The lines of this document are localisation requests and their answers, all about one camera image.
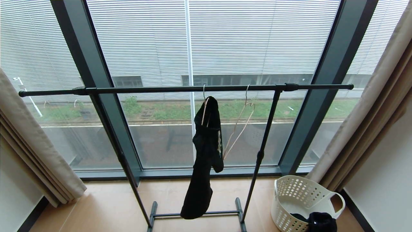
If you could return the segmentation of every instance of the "clothes rack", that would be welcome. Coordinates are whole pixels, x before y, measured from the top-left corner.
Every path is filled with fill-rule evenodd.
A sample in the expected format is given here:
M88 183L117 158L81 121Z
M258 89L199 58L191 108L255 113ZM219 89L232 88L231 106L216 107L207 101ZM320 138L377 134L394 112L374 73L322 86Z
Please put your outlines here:
M248 211L250 199L252 196L253 188L255 186L256 178L258 176L259 168L262 163L263 157L265 156L264 150L267 142L267 138L269 135L270 127L272 125L274 113L276 110L276 106L280 97L280 94L285 91L295 91L295 90L339 90L339 89L353 89L353 85L298 85L298 84L284 84L284 85L227 85L227 86L178 86L178 87L140 87L140 88L88 88L88 87L79 87L74 88L71 90L46 90L46 91L20 91L20 97L26 96L41 96L41 95L89 95L92 101L97 104L97 106L102 106L102 103L98 97L99 94L118 94L118 93L144 93L144 92L203 92L203 91L264 91L264 90L272 90L274 91L272 106L270 108L265 132L262 139L262 144L260 149L257 153L256 157L256 165L253 172L252 181L250 183L248 197L246 199L246 205L244 211L242 211L242 206L240 203L240 199L235 199L236 210L230 211L211 211L206 212L205 215L238 215L241 232L246 232L246 225L245 225L245 217ZM113 148L116 151L116 155L119 159L119 162L126 174L126 177L131 185L133 193L136 197L136 200L140 206L140 209L143 213L143 216L147 223L147 232L152 232L153 226L155 223L156 218L163 218L163 217L176 217L180 216L179 213L162 213L157 214L157 202L154 201L152 204L152 209L150 215L148 216L146 210L143 207L142 200L140 195L137 191L137 183L133 176L133 173L130 169L130 166L124 156L122 150L120 149L119 143L115 138L112 130L110 130L110 120L107 118L105 114L99 114L102 124L109 136L109 139L113 145Z

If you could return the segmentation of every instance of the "curtain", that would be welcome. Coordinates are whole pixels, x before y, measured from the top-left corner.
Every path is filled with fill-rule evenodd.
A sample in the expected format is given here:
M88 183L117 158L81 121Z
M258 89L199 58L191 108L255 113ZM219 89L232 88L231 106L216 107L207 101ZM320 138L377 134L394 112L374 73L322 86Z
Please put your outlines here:
M411 38L409 2L359 102L307 175L308 179L331 191L340 191L405 112L411 99Z
M0 135L5 148L57 207L81 197L86 186L56 151L0 69Z

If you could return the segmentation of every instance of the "louvered facade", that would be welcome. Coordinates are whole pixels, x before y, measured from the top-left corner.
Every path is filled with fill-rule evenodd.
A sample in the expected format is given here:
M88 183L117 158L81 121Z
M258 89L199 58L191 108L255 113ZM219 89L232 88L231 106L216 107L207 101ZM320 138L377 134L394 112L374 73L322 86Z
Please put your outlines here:
M407 2L379 1L345 82L366 84ZM337 0L190 0L187 16L184 0L87 3L111 76L138 76L143 86L185 84L190 68L188 35L191 68L199 83L207 79L200 77L209 76L208 85L223 84L230 76L239 84L268 84L288 75L309 76L300 79L309 82L339 5ZM49 0L1 0L0 7L0 65L16 89L21 88L17 78L28 90L83 86ZM362 91L344 90L337 97L359 97ZM305 93L286 92L281 97L303 98ZM212 94L244 96L243 92ZM267 92L254 94L271 97ZM203 98L201 93L195 96ZM187 93L137 97L189 100ZM75 99L88 97L34 97L38 102Z

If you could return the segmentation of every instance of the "window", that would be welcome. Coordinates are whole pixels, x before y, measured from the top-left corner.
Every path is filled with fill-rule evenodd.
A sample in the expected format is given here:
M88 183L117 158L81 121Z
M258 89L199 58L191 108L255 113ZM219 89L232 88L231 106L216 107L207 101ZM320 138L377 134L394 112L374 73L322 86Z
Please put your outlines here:
M115 87L143 87L140 76L115 76L113 77Z
M65 0L67 7L62 7L57 1L2 0L1 66L17 89L24 85L27 90L110 88L113 84L142 87L143 80L145 87L188 86L188 71L196 86L353 83L354 90L338 91L334 101L318 94L322 91L281 94L262 163L263 171L280 172L283 154L292 154L294 162L303 160L304 166L317 162L361 96L407 4L407 0L379 0L372 16L364 8L374 8L374 1L364 1ZM350 20L342 19L349 15ZM337 16L341 20L334 23ZM366 29L359 20L370 17ZM341 46L325 47L337 43L338 35ZM354 36L363 36L362 43L345 46ZM352 62L348 70L331 70L344 59ZM219 101L226 143L245 93L210 94ZM87 96L39 96L24 101L79 173L100 171L109 176L121 170L115 153L119 149L110 145L97 108L108 116L112 134L136 178L177 169L183 176L190 174L195 157L192 112L203 103L203 93L99 98L101 105ZM248 93L256 111L225 160L230 170L251 173L272 98L271 91ZM241 119L250 113L245 111ZM309 121L301 115L308 115ZM306 131L316 123L320 125L316 135L317 128ZM297 139L311 140L310 148L309 142L288 145Z

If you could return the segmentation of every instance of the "street lamp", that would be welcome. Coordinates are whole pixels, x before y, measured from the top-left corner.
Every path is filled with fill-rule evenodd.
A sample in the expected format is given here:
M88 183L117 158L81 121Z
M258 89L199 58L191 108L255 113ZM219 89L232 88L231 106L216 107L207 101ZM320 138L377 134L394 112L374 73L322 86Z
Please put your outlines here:
M20 81L20 88L23 89L24 91L27 91L27 89L24 87L23 82L21 81L20 77L14 77L13 80L18 80ZM43 114L40 112L39 108L36 106L36 104L33 101L33 98L31 98L31 96L29 96L31 103L33 103L34 108L36 109L36 111L39 113L40 117L43 117Z

